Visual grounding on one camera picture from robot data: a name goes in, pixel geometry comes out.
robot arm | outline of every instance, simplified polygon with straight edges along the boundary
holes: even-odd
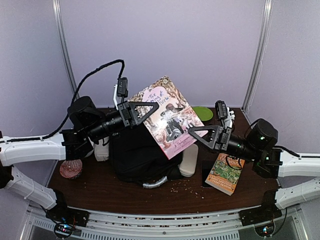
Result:
[[[223,101],[218,101],[215,108],[217,119],[222,126],[209,125],[189,129],[189,134],[209,151],[226,153],[253,163],[252,170],[263,178],[316,177],[293,187],[265,192],[261,206],[240,211],[243,226],[281,217],[281,210],[320,197],[320,154],[298,154],[277,146],[278,131],[264,119],[257,120],[247,136],[233,135],[229,125],[233,115],[230,109]],[[203,130],[208,131],[206,139],[197,134],[197,131]]]
[[[42,186],[20,172],[14,164],[41,160],[76,160],[93,152],[98,143],[124,128],[134,128],[152,115],[159,105],[156,102],[128,102],[128,80],[120,78],[115,88],[121,103],[116,111],[104,114],[91,98],[80,97],[68,108],[73,129],[62,130],[51,137],[8,137],[0,132],[0,189],[8,189],[40,204],[49,218],[62,223],[85,226],[89,213],[68,208],[62,192]],[[150,110],[140,116],[137,107],[148,106]]]

black bag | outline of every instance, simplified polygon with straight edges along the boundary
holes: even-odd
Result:
[[[183,176],[178,165],[182,158],[181,152],[168,160],[144,124],[125,129],[118,137],[110,138],[109,161],[117,177],[124,182],[145,187],[145,181],[156,177],[181,179]]]

small paperback book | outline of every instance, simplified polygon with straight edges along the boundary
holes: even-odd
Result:
[[[129,101],[159,104],[159,108],[143,123],[168,159],[173,158],[196,141],[188,133],[190,127],[204,125],[167,76],[146,87]],[[144,116],[150,109],[150,106],[137,107],[141,116]],[[206,133],[207,131],[197,132],[201,137]]]
[[[245,165],[245,160],[240,159],[239,162],[225,153],[220,153],[205,182],[228,195],[233,194],[241,174],[241,169]]]

gray strap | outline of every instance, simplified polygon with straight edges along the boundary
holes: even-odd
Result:
[[[162,177],[160,180],[154,182],[154,183],[144,183],[142,186],[144,189],[155,189],[160,187],[162,184],[168,181],[167,176]]]

light purple backdrop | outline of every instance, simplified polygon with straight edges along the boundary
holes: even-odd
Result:
[[[279,131],[279,144],[298,153],[320,153],[320,2],[273,5],[270,37],[249,108],[253,122],[265,118]],[[280,179],[285,187],[309,178]],[[312,239],[320,236],[320,200],[302,204]]]
[[[124,59],[132,96],[168,75],[192,106],[243,104],[261,29],[260,0],[61,1],[76,81]],[[120,66],[83,85],[98,107],[113,106]]]
[[[51,0],[0,2],[0,130],[6,136],[54,130],[71,102]],[[17,164],[44,184],[52,160]],[[18,237],[28,202],[0,189],[2,240]]]

